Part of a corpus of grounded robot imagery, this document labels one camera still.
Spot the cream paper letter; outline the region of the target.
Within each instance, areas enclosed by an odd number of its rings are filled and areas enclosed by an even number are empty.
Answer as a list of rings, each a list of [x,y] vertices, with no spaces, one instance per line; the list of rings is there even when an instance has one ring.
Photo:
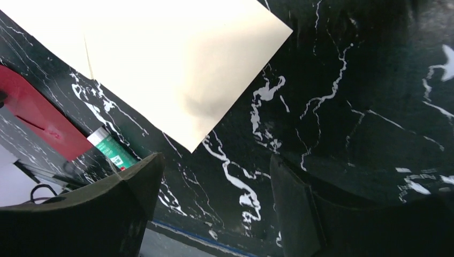
[[[292,33],[258,1],[1,1],[1,11],[189,152]]]

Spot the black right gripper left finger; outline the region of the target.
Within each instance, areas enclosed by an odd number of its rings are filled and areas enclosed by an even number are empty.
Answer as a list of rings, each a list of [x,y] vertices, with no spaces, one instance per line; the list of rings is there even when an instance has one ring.
[[[138,256],[164,168],[153,153],[41,204],[1,208],[1,256]]]

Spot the red paper envelope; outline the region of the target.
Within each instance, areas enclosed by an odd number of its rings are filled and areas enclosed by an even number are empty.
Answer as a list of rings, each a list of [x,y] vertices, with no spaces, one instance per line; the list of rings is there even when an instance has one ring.
[[[1,66],[1,107],[6,107],[67,161],[93,145],[25,78]]]

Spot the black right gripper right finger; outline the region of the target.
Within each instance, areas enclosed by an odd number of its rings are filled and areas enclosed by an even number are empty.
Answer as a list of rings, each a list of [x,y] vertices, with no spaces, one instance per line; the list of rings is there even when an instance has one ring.
[[[285,256],[453,256],[453,193],[383,205],[270,159]]]

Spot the green white glue stick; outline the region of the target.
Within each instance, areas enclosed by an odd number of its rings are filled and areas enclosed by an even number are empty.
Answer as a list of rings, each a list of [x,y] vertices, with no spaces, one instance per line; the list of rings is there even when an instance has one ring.
[[[103,127],[90,134],[87,140],[120,170],[130,168],[138,162]]]

